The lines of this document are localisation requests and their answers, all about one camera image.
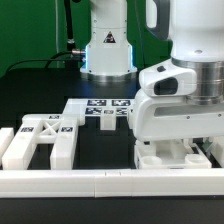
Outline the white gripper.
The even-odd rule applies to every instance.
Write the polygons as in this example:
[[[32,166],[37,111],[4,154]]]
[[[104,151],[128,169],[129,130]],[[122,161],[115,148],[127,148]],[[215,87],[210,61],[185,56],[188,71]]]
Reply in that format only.
[[[189,105],[184,97],[149,97],[139,90],[128,122],[140,142],[224,135],[224,103]]]

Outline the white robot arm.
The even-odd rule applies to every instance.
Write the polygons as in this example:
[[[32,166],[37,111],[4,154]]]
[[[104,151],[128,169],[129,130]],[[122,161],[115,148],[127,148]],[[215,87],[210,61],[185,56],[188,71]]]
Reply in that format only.
[[[90,0],[86,79],[136,71],[126,38],[126,0]],[[147,29],[172,42],[168,60],[139,73],[129,113],[141,142],[224,135],[224,0],[146,0]]]

